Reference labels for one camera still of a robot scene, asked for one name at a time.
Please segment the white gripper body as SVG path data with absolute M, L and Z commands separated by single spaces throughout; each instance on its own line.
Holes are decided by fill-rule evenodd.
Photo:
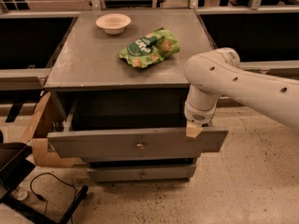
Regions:
M 189 102 L 185 102 L 184 115 L 186 120 L 198 125 L 204 125 L 212 121 L 215 110 L 216 106 L 213 106 L 209 110 L 200 110 L 194 108 Z

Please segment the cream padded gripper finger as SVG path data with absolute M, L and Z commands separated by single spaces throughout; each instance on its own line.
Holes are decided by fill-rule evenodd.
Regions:
M 203 131 L 203 127 L 191 121 L 187 121 L 186 136 L 196 138 Z

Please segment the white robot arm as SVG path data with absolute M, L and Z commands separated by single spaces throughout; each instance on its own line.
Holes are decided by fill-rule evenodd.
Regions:
M 230 48 L 199 53 L 186 62 L 187 134 L 198 134 L 212 120 L 223 95 L 299 131 L 299 81 L 248 72 L 239 65 L 238 54 Z

